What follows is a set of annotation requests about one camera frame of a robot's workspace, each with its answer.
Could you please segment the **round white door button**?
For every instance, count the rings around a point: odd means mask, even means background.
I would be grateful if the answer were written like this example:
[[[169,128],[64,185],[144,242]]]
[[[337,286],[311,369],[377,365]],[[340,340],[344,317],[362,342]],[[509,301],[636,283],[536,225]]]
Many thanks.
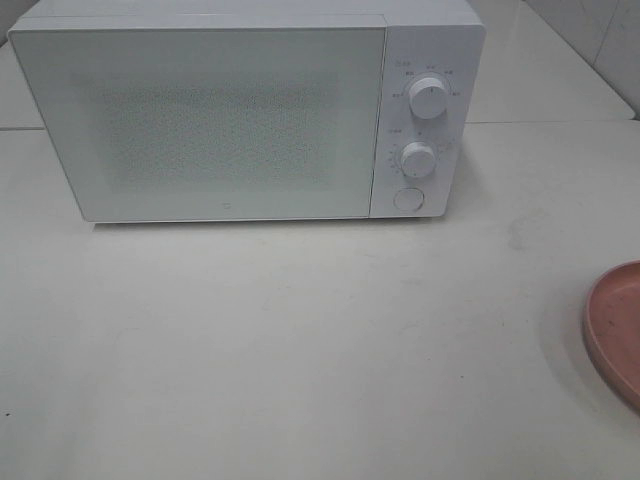
[[[402,212],[419,211],[424,201],[424,193],[418,188],[401,189],[394,195],[393,199],[394,206]]]

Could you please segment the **white microwave door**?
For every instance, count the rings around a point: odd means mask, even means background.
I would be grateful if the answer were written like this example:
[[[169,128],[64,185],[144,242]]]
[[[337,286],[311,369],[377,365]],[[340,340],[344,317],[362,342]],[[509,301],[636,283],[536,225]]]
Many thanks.
[[[84,219],[364,217],[385,32],[15,32]]]

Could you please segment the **pink round plate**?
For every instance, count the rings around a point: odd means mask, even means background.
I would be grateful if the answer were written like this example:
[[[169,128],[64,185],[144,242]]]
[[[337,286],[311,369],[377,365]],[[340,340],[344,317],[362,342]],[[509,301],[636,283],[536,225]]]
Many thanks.
[[[639,262],[603,273],[586,298],[583,341],[596,371],[632,410],[639,410]]]

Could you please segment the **lower white microwave knob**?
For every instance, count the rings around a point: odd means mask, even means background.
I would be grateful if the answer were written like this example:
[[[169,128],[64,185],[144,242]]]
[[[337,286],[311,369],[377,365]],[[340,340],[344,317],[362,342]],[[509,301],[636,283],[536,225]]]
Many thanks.
[[[422,142],[406,145],[399,156],[402,173],[411,179],[429,176],[435,169],[437,156],[434,149]]]

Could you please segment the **white microwave knob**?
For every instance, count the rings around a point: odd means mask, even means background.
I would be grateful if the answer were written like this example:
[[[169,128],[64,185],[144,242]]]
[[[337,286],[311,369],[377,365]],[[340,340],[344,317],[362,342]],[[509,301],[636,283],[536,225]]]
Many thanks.
[[[429,176],[435,169],[437,156],[434,149],[422,142],[406,145],[399,156],[402,173],[411,179]]]
[[[450,87],[440,75],[428,72],[407,87],[411,113],[420,120],[432,120],[447,110]]]

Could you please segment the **white microwave oven body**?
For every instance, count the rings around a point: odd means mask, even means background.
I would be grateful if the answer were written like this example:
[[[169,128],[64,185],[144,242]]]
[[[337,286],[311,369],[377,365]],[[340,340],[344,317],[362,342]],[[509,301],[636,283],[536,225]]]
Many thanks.
[[[385,32],[369,212],[361,219],[438,217],[447,206],[486,30],[465,1],[41,1],[9,30],[293,30],[381,28]],[[410,110],[407,87],[433,72],[450,87],[447,110],[420,120]],[[430,145],[437,156],[427,177],[406,177],[402,149]],[[394,195],[418,188],[416,212],[399,211]]]

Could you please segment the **upper white microwave knob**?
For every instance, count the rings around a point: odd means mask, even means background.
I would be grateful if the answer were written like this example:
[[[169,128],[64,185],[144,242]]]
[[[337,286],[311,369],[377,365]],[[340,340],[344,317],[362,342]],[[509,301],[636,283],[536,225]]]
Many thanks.
[[[407,87],[411,113],[420,120],[432,120],[447,110],[450,87],[440,75],[428,72]]]

